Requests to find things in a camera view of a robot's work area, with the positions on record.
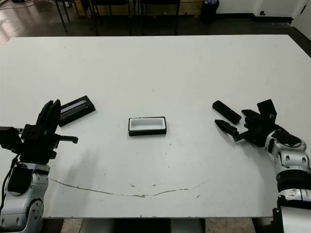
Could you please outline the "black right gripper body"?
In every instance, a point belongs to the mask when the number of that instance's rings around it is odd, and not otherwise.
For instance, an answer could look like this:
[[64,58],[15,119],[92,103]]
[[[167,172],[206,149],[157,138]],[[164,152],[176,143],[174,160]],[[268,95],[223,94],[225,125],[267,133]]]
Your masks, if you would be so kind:
[[267,136],[276,130],[275,120],[275,115],[262,116],[261,114],[258,114],[257,119],[245,119],[244,126],[247,131],[234,136],[233,139],[235,142],[244,139],[259,148],[263,148]]

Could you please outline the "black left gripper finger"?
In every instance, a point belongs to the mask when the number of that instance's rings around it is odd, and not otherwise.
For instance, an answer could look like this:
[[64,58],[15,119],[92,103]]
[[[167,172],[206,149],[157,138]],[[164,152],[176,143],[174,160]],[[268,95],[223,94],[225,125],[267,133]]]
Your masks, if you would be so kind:
[[50,114],[50,110],[52,106],[53,106],[53,100],[50,100],[44,105],[44,107],[42,108],[41,112],[38,115],[36,126],[42,126],[46,130],[49,129],[50,121],[48,120],[48,118],[49,118],[49,114]]
[[61,102],[57,99],[52,105],[52,133],[56,131],[61,114]]

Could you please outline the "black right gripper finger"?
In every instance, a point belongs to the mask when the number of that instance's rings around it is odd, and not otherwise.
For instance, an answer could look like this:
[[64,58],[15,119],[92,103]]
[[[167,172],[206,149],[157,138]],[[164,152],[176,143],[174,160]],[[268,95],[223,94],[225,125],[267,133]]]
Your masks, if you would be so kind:
[[215,120],[216,125],[225,133],[227,133],[230,136],[238,136],[239,132],[238,129],[228,122],[220,119]]
[[244,109],[242,110],[242,113],[244,114],[245,119],[257,119],[258,118],[258,113],[251,109]]

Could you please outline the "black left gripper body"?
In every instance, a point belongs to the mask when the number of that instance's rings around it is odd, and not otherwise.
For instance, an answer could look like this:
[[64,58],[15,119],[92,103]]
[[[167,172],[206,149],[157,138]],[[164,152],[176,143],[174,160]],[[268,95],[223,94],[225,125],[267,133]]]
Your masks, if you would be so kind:
[[59,142],[68,141],[78,143],[78,137],[48,132],[42,125],[25,125],[21,134],[23,141],[20,160],[23,163],[48,163],[55,159]]

